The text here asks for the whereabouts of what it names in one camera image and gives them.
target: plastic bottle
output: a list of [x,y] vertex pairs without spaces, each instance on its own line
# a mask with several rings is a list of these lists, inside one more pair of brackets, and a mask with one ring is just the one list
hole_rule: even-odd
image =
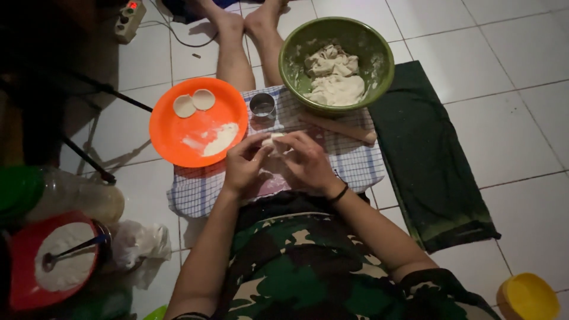
[[52,167],[0,169],[0,222],[23,217],[28,223],[79,210],[104,224],[117,222],[125,198],[115,186]]

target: metal spoon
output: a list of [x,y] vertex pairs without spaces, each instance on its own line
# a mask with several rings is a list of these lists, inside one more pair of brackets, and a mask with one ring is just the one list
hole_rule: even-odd
[[73,247],[67,251],[61,252],[58,255],[52,255],[51,253],[48,252],[43,256],[42,267],[43,267],[45,272],[50,272],[51,270],[53,270],[53,266],[55,266],[55,261],[58,258],[65,256],[65,255],[68,255],[72,252],[79,251],[81,249],[90,247],[93,244],[103,243],[103,242],[107,241],[108,238],[109,237],[107,235],[98,235],[92,239],[89,239],[89,240],[83,242],[80,245],[76,245],[75,247]]

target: green plastic lid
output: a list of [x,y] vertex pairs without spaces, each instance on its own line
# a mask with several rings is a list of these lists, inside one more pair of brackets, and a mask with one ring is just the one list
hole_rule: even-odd
[[0,215],[22,216],[36,206],[44,188],[43,174],[38,167],[0,168]]

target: camouflage clothing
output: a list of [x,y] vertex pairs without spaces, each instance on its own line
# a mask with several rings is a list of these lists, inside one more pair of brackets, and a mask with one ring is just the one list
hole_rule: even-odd
[[235,234],[230,257],[212,319],[500,319],[445,269],[414,272],[394,284],[334,215],[256,222]]

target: wristband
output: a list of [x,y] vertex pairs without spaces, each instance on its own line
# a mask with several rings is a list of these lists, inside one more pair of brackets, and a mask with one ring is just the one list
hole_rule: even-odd
[[335,197],[334,199],[331,199],[331,200],[330,200],[330,204],[334,204],[334,203],[338,202],[338,201],[346,194],[346,192],[348,191],[348,189],[349,189],[350,187],[348,186],[348,184],[347,184],[346,182],[344,182],[344,183],[346,184],[346,186],[344,187],[344,189],[342,190],[342,192],[340,192],[340,194],[338,194],[337,197]]

